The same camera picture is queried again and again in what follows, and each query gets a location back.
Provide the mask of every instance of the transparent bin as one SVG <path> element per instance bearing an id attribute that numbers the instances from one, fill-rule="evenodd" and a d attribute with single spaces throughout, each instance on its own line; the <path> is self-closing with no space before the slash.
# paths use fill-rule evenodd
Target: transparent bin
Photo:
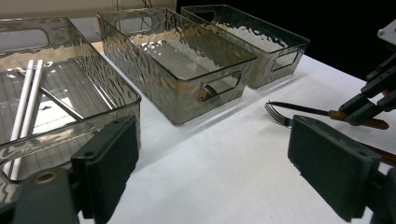
<path id="1" fill-rule="evenodd" d="M 30 60 L 44 63 L 34 113 L 22 125 L 28 134 L 11 137 Z M 70 157 L 114 119 L 135 116 L 140 146 L 140 101 L 69 19 L 0 21 L 0 207 L 18 198 L 27 176 L 67 168 Z"/>
<path id="2" fill-rule="evenodd" d="M 227 5 L 186 6 L 180 14 L 257 55 L 247 85 L 257 89 L 294 73 L 309 40 Z"/>
<path id="3" fill-rule="evenodd" d="M 97 14 L 106 56 L 174 125 L 240 97 L 256 56 L 167 8 Z"/>

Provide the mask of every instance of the white stick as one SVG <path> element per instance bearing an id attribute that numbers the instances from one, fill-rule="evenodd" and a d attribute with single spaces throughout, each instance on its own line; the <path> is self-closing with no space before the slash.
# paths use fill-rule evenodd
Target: white stick
<path id="1" fill-rule="evenodd" d="M 26 110 L 27 98 L 29 96 L 29 90 L 33 78 L 33 70 L 35 66 L 35 61 L 30 60 L 27 64 L 26 68 L 26 76 L 23 81 L 22 91 L 20 103 L 18 104 L 17 115 L 15 117 L 14 126 L 12 128 L 11 139 L 10 141 L 14 141 L 19 138 L 21 132 L 21 124 L 23 121 L 23 116 Z M 3 171 L 6 175 L 9 173 L 9 169 L 11 168 L 11 161 L 7 162 L 3 168 Z"/>
<path id="2" fill-rule="evenodd" d="M 44 65 L 43 60 L 38 60 L 37 67 L 35 69 L 35 78 L 33 80 L 33 85 L 29 96 L 29 102 L 26 108 L 25 118 L 23 120 L 21 138 L 26 137 L 29 132 L 29 126 L 32 120 L 32 116 L 34 114 L 35 99 L 37 97 L 38 88 L 40 87 L 40 79 L 42 77 L 43 65 Z M 20 164 L 21 164 L 21 158 L 17 158 L 14 161 L 14 166 L 10 178 L 11 180 L 17 179 L 18 171 L 20 170 Z"/>

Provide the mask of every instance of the fork tines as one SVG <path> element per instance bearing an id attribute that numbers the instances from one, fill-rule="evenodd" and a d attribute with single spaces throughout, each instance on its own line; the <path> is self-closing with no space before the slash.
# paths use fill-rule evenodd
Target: fork tines
<path id="1" fill-rule="evenodd" d="M 283 115 L 281 115 L 279 112 L 277 112 L 272 105 L 265 104 L 265 109 L 268 111 L 268 113 L 271 115 L 271 117 L 280 125 L 283 125 L 285 127 L 291 128 L 292 127 L 292 119 L 289 119 Z"/>

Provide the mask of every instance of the white table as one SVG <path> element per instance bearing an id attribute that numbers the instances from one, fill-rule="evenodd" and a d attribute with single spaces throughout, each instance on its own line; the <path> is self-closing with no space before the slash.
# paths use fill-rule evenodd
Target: white table
<path id="1" fill-rule="evenodd" d="M 142 94 L 140 159 L 109 223 L 345 223 L 289 161 L 290 129 L 276 124 L 264 104 L 338 109 L 364 84 L 304 56 L 294 75 L 257 90 L 246 87 L 241 98 L 179 127 Z M 277 109 L 290 118 L 323 120 L 353 139 L 396 153 L 396 111 L 377 116 L 390 125 L 383 131 Z M 388 169 L 381 164 L 381 172 Z M 371 216 L 366 209 L 352 223 L 369 223 Z"/>

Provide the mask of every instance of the metal fork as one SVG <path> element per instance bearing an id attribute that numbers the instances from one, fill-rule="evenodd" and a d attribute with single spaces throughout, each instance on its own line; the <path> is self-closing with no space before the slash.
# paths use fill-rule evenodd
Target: metal fork
<path id="1" fill-rule="evenodd" d="M 291 128 L 293 126 L 293 119 L 289 119 L 277 112 L 272 105 L 265 104 L 265 109 L 268 113 L 275 119 L 276 123 L 283 125 L 285 127 Z"/>
<path id="2" fill-rule="evenodd" d="M 277 112 L 272 105 L 265 104 L 265 109 L 268 111 L 268 113 L 271 115 L 271 117 L 276 121 L 276 123 L 285 126 L 287 128 L 292 128 L 293 126 L 293 119 L 287 118 L 283 115 L 281 115 L 279 112 Z M 384 163 L 387 163 L 391 166 L 396 166 L 396 155 L 389 153 L 387 151 L 384 151 L 382 149 L 379 149 L 377 147 L 372 147 L 370 145 L 364 144 L 362 142 L 357 141 L 358 143 L 368 147 L 372 151 L 378 153 L 381 157 Z"/>

